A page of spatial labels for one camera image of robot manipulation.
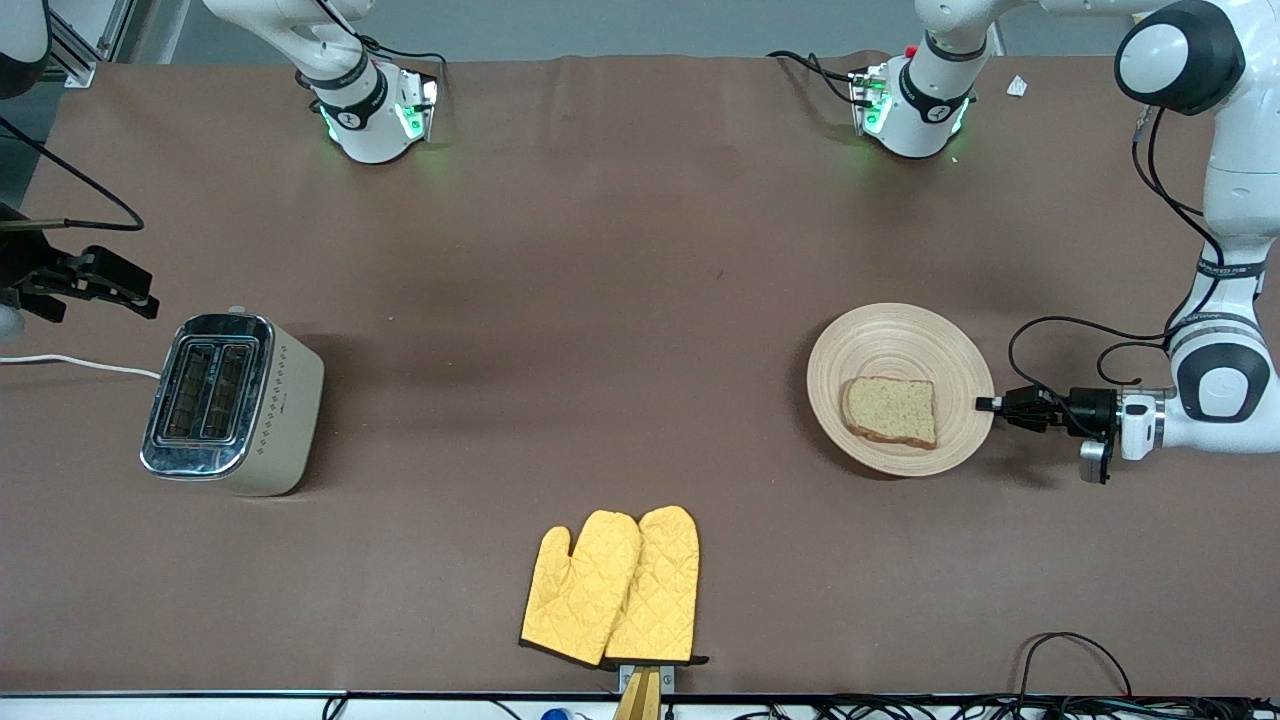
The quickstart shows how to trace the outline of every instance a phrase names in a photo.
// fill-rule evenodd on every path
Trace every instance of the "oven mitt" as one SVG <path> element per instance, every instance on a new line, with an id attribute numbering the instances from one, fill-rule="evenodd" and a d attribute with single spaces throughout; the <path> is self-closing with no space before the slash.
<path id="1" fill-rule="evenodd" d="M 698 601 L 694 519 L 684 507 L 660 507 L 640 519 L 640 562 L 605 657 L 650 665 L 705 662 L 692 657 Z"/>
<path id="2" fill-rule="evenodd" d="M 534 564 L 520 644 L 599 665 L 639 557 L 640 529 L 622 512 L 593 512 L 572 552 L 568 528 L 547 530 Z"/>

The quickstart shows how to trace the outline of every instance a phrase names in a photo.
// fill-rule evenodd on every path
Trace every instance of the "bamboo plate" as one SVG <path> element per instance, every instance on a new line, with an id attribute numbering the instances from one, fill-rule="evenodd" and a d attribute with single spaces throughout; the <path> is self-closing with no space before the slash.
<path id="1" fill-rule="evenodd" d="M 872 442 L 845 427 L 841 391 L 860 375 L 932 380 L 937 450 Z M 991 430 L 992 414 L 974 410 L 974 398 L 995 395 L 987 361 L 960 328 L 914 305 L 864 305 L 837 318 L 809 355 L 808 384 L 809 404 L 831 439 L 863 465 L 891 475 L 950 470 Z"/>

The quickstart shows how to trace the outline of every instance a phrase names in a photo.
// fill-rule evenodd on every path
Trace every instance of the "table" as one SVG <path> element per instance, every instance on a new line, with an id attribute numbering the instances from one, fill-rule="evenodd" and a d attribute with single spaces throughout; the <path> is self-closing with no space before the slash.
<path id="1" fill-rule="evenodd" d="M 54 240 L 151 270 L 161 318 L 77 304 L 6 352 L 159 368 L 188 316 L 244 305 L 328 384 L 305 484 L 243 500 L 143 471 L 147 380 L 0 373 L 0 685 L 608 688 L 516 644 L 538 541 L 680 503 L 712 657 L 682 691 L 1007 691 L 1027 638 L 1071 629 L 1140 693 L 1275 692 L 1275 459 L 1164 451 L 1092 487 L 1074 441 L 997 425 L 891 482 L 806 405 L 812 343 L 868 302 L 948 316 L 1000 388 L 1029 318 L 1158 327 L 1199 246 L 1134 177 L 1110 73 L 993 60 L 965 131 L 908 161 L 774 60 L 460 64 L 438 145 L 361 167 L 283 67 L 101 68 L 50 147 L 147 229 Z M 1184 200 L 1210 129 L 1162 133 Z M 49 164 L 24 209 L 111 213 Z M 1065 388 L 1105 342 L 1019 350 Z M 1167 382 L 1158 354 L 1114 372 Z M 1084 651 L 1037 659 L 1033 691 L 1116 689 Z"/>

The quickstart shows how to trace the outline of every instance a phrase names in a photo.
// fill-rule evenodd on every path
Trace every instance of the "toast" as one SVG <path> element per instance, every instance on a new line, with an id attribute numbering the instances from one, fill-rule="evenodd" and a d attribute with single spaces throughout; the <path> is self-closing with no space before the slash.
<path id="1" fill-rule="evenodd" d="M 845 383 L 840 410 L 849 429 L 872 442 L 938 447 L 929 380 L 854 378 Z"/>

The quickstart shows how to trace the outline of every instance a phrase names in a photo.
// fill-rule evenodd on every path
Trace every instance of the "toaster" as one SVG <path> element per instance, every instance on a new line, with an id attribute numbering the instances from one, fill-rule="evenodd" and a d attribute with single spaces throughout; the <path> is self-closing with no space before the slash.
<path id="1" fill-rule="evenodd" d="M 293 489 L 311 451 L 324 363 L 266 318 L 197 315 L 178 329 L 142 439 L 142 465 L 241 496 Z"/>

